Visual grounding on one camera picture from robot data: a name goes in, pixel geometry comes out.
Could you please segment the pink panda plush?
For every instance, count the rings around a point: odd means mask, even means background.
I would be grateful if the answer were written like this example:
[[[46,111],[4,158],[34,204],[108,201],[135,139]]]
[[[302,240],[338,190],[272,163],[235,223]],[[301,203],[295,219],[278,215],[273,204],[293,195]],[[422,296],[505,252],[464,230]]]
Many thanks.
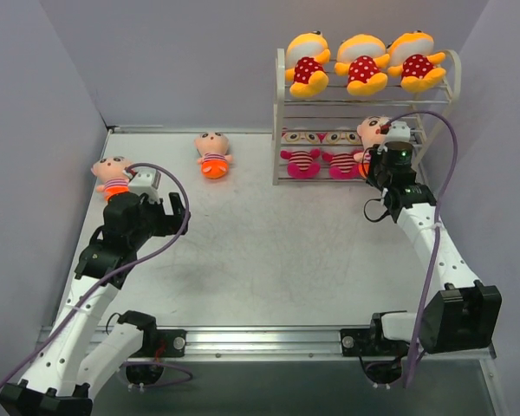
[[[328,164],[328,175],[334,180],[359,179],[362,154],[361,139],[356,131],[330,131],[322,134],[322,160]]]
[[[287,144],[305,142],[306,147],[298,147],[296,150],[284,148],[280,151],[280,158],[287,162],[287,174],[296,180],[313,179],[321,170],[318,159],[321,150],[317,145],[321,143],[320,136],[310,131],[290,131],[283,128],[281,137]]]

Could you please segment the peach doll plush back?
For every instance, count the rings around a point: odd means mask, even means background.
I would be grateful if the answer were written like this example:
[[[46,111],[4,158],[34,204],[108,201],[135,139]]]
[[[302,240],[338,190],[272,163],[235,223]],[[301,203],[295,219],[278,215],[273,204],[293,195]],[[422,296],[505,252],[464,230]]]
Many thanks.
[[[201,133],[194,144],[199,153],[197,163],[206,179],[221,179],[229,172],[233,157],[229,154],[229,139],[223,133]]]

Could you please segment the pink panda plush back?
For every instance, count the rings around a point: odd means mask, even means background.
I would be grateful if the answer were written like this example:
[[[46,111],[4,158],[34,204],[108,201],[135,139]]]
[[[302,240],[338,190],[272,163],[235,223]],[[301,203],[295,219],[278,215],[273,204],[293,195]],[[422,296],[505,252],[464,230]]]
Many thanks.
[[[317,145],[321,143],[320,136],[310,131],[290,131],[283,128],[281,137],[287,144],[305,142],[306,147],[298,147],[296,150],[284,148],[280,151],[280,158],[287,162],[287,174],[296,180],[313,179],[321,170],[318,159],[321,150]]]

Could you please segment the yellow plush red dotted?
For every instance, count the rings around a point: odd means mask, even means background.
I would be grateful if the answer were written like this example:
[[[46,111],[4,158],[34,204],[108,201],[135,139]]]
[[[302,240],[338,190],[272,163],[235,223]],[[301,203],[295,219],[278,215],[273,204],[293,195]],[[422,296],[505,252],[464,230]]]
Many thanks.
[[[390,55],[383,41],[372,35],[358,34],[341,43],[334,71],[347,77],[347,91],[352,96],[376,94],[387,86],[385,68]]]
[[[406,32],[387,45],[387,73],[400,78],[400,86],[412,94],[438,85],[446,75],[441,67],[444,52],[434,52],[432,36],[421,30]]]
[[[329,78],[324,65],[330,58],[331,51],[321,31],[295,37],[285,52],[285,81],[290,83],[289,93],[306,99],[325,90]]]

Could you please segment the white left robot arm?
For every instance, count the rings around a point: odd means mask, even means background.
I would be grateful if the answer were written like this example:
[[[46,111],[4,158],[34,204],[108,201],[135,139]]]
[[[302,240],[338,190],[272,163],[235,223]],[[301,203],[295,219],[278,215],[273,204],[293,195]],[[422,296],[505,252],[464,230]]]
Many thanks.
[[[0,405],[9,415],[89,415],[93,399],[125,361],[148,356],[160,345],[155,317],[129,310],[120,315],[107,338],[92,352],[92,341],[106,309],[133,268],[152,259],[186,234],[191,213],[185,193],[163,201],[142,192],[112,197],[103,223],[79,255],[75,276],[57,320],[42,344],[18,366],[20,380],[0,386]],[[153,237],[166,246],[139,257]]]

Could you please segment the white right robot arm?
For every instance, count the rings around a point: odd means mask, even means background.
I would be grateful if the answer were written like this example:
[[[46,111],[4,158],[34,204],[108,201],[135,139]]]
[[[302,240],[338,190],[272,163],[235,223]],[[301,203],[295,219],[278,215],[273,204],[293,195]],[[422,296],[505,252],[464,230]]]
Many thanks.
[[[373,314],[368,328],[350,335],[353,344],[344,353],[404,357],[412,344],[428,354],[488,348],[502,296],[460,255],[441,220],[439,199],[416,179],[413,146],[389,141],[368,155],[367,183],[380,191],[382,216],[403,230],[427,272],[416,311]]]

